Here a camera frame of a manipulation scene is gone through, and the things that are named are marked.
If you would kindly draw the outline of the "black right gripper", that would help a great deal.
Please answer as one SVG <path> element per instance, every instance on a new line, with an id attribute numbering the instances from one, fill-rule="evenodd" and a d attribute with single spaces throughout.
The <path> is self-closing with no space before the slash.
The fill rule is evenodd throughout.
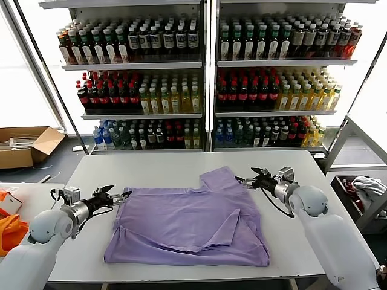
<path id="1" fill-rule="evenodd" d="M 256 173 L 255 178 L 242 178 L 236 176 L 235 179 L 246 189 L 263 189 L 273 192 L 277 182 L 272 178 L 271 173 L 266 168 L 252 167 L 251 170 Z"/>

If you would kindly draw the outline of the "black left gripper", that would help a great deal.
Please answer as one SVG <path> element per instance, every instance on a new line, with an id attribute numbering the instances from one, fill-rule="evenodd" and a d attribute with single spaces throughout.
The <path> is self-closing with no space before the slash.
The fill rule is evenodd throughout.
<path id="1" fill-rule="evenodd" d="M 114 185 L 105 185 L 96 188 L 92 193 L 92 198 L 86 200 L 89 214 L 102 207 L 114 207 L 125 202 L 132 193 L 132 190 L 125 191 L 121 194 L 107 195 L 107 193 L 114 187 Z"/>

